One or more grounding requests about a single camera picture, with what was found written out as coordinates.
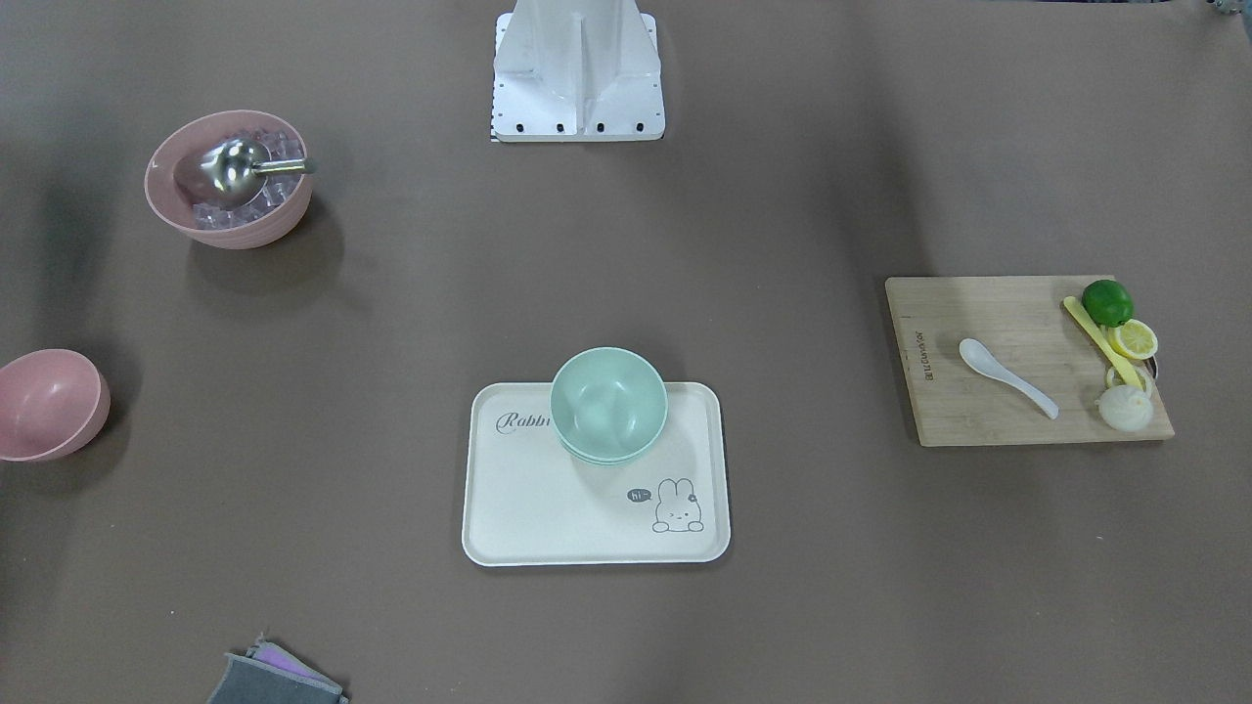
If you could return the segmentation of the small pink bowl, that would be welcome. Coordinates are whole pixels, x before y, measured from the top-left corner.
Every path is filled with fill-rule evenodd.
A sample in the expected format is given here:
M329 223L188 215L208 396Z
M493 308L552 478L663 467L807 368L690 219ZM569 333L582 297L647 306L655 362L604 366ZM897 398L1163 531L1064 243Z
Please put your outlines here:
M76 452L96 437L111 390L73 349L38 349L1 370L1 458L39 462Z

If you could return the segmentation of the white ceramic spoon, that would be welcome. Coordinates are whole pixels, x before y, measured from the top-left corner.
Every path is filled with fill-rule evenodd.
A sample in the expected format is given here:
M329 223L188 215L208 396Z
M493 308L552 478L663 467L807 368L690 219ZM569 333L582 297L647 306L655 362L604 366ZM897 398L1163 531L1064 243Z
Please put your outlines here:
M1055 401L1050 400L1045 392L1038 390L1028 382L1028 380L1020 378L1017 373L1012 373L1012 370L1007 370L1007 366L1002 365L1002 361L998 361L997 356L993 356L980 339L963 338L962 342L959 342L959 356L962 356L965 365L977 375L997 380L998 382L1007 385L1007 387L1020 392L1020 395L1024 395L1029 401L1032 401L1038 410L1045 413L1047 418L1059 418L1059 406L1055 405Z

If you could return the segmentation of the large pink ice bowl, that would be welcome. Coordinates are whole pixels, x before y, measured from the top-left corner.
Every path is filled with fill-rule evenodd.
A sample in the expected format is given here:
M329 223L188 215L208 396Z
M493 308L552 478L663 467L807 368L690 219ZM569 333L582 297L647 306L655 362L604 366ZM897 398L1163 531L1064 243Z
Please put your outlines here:
M153 152L153 213L207 246L250 249L287 236L310 204L307 143L280 116L247 109L185 124Z

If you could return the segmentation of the stacked green bowls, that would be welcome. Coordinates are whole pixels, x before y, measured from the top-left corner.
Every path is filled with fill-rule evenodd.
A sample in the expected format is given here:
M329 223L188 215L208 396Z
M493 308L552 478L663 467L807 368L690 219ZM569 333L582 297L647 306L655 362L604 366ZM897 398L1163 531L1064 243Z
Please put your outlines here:
M620 347L585 349L563 362L548 396L552 428L586 463L640 458L669 420L669 392L654 365Z

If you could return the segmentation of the cream rabbit tray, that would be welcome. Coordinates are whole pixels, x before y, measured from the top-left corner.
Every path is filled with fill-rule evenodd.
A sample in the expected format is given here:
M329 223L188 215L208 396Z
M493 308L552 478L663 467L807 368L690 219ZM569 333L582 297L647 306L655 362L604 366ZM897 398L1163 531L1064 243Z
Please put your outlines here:
M461 541L485 567L704 564L732 542L722 413L711 388L670 382L656 443L622 466L570 455L550 385L493 383L470 411Z

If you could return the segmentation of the bamboo cutting board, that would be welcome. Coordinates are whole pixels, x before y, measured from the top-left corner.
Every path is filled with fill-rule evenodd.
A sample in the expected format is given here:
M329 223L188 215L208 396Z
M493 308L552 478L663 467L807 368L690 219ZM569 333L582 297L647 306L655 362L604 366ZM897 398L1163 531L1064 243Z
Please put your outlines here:
M1064 308L1096 276L890 277L885 293L916 437L925 447L1163 441L1163 398L1131 433L1096 410L1108 358ZM977 375L959 343L973 338L1059 407L1058 418L1009 386Z

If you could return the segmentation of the metal ice scoop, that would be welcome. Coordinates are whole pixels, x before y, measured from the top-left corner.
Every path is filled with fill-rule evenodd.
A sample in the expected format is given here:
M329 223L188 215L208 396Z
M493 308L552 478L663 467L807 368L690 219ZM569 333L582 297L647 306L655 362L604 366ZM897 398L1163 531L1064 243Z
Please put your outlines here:
M173 177L192 204L234 209L254 200L272 175L316 172L310 157L279 159L259 140L232 138L202 154L182 157Z

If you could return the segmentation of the grey folded cloth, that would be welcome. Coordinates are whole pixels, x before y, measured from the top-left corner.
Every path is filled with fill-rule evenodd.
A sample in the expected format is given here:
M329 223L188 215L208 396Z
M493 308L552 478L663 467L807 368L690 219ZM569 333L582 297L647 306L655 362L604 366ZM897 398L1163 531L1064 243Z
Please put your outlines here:
M344 686L268 638L245 651L227 651L209 703L348 703Z

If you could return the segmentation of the green lime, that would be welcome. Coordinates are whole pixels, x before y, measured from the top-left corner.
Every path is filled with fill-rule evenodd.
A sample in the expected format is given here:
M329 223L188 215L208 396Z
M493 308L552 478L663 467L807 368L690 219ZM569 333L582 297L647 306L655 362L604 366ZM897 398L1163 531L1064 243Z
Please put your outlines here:
M1131 291L1109 278L1101 278L1085 286L1080 304L1096 324L1104 327L1122 327L1136 317L1136 299L1132 298Z

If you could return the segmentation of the yellow peeler strip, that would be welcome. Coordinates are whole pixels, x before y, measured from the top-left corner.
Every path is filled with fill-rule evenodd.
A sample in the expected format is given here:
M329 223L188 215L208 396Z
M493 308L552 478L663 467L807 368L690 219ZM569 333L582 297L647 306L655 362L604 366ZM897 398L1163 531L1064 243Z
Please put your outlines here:
M1103 329L1101 329L1101 326L1096 324L1096 321L1090 318L1090 313L1088 313L1082 306L1080 299L1069 294L1069 297L1060 299L1060 306L1064 307L1064 309L1074 319L1075 324L1085 332L1092 343L1096 344L1096 348L1101 351L1101 355L1106 357L1108 365L1111 365L1111 370L1118 375L1123 385L1138 388L1146 393L1146 382L1143 375L1141 375L1141 367L1131 365L1131 361L1113 349L1107 339L1107 334Z

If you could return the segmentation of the lemon slice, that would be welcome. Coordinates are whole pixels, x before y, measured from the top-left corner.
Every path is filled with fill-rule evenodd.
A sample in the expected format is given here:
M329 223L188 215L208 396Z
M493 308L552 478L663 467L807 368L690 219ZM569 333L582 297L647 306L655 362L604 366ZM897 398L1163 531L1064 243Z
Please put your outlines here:
M1111 327L1107 331L1111 347L1126 358L1146 361L1156 356L1159 349L1159 339L1141 319L1131 318L1119 327Z

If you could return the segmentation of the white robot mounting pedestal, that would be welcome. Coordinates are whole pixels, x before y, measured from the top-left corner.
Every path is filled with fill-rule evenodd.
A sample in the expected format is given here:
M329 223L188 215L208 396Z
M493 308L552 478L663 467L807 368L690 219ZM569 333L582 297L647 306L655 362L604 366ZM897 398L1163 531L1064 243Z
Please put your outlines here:
M657 23L635 1L518 1L495 23L492 140L660 140Z

